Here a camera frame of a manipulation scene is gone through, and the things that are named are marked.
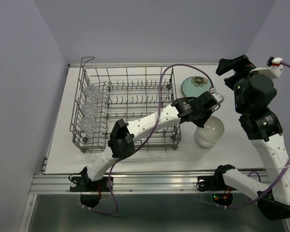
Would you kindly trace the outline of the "light green flower plate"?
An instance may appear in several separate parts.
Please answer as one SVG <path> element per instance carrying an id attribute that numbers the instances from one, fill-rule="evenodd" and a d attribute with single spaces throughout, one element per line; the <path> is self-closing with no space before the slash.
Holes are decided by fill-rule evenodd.
<path id="1" fill-rule="evenodd" d="M 191 76 L 181 84 L 181 94 L 184 97 L 198 97 L 207 91 L 216 93 L 216 88 L 212 87 L 210 80 L 205 77 Z"/>

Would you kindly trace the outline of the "white ribbed bowl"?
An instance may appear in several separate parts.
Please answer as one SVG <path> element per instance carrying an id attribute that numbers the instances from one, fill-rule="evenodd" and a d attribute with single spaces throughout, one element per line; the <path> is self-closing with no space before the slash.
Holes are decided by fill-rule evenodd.
<path id="1" fill-rule="evenodd" d="M 219 139 L 214 133 L 196 130 L 194 133 L 194 141 L 203 147 L 213 147 Z"/>
<path id="2" fill-rule="evenodd" d="M 214 133 L 217 138 L 220 139 L 224 134 L 225 127 L 223 122 L 218 117 L 211 116 L 204 124 L 204 127 L 198 128 L 197 130 Z"/>

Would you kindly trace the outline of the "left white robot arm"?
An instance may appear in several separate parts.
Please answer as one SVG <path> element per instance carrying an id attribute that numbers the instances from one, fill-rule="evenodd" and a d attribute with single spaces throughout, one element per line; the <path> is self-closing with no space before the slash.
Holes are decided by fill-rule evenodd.
<path id="1" fill-rule="evenodd" d="M 134 121 L 118 120 L 110 134 L 110 139 L 102 155 L 81 172 L 81 185 L 86 190 L 94 190 L 98 181 L 118 161 L 125 160 L 137 152 L 136 143 L 165 127 L 192 122 L 204 127 L 212 113 L 218 109 L 224 97 L 218 93 L 204 92 L 198 97 L 182 97 L 163 109 Z"/>

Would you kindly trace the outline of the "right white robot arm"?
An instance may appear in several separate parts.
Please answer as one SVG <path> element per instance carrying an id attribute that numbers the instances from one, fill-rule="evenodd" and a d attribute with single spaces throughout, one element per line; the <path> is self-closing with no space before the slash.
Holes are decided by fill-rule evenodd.
<path id="1" fill-rule="evenodd" d="M 285 148 L 283 129 L 268 105 L 277 95 L 273 79 L 282 71 L 281 58 L 271 57 L 266 68 L 256 68 L 246 55 L 219 60 L 216 74 L 233 70 L 224 80 L 234 92 L 235 110 L 248 139 L 259 154 L 272 182 L 267 186 L 239 172 L 231 165 L 215 170 L 213 184 L 234 188 L 256 203 L 269 220 L 290 218 L 290 156 Z"/>

